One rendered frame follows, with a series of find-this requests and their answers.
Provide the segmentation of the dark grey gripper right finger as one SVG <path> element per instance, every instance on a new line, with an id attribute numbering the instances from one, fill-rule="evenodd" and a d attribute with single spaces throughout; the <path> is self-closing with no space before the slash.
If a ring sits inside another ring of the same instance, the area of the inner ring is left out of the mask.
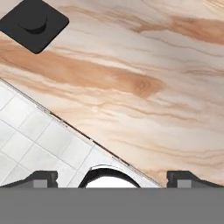
<path id="1" fill-rule="evenodd" d="M 168 188 L 222 188 L 222 185 L 200 179 L 190 171 L 168 171 L 166 177 Z"/>

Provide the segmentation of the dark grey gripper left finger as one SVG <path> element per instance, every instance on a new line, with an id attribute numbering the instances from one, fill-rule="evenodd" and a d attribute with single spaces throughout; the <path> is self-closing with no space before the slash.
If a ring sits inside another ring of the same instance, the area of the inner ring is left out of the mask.
<path id="1" fill-rule="evenodd" d="M 57 171 L 35 171 L 27 178 L 1 185 L 1 188 L 57 188 Z"/>

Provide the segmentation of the black square blender lid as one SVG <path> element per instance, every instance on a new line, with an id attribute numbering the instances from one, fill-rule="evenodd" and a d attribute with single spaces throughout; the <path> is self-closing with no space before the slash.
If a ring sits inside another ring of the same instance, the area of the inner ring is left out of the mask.
<path id="1" fill-rule="evenodd" d="M 69 24 L 43 0 L 23 0 L 0 19 L 0 31 L 32 53 L 41 53 Z"/>

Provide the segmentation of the white round black-rimmed object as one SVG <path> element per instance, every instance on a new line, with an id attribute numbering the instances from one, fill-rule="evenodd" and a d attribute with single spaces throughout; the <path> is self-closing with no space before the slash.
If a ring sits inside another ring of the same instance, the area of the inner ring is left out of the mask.
<path id="1" fill-rule="evenodd" d="M 140 185 L 121 169 L 100 164 L 89 169 L 79 188 L 140 188 Z"/>

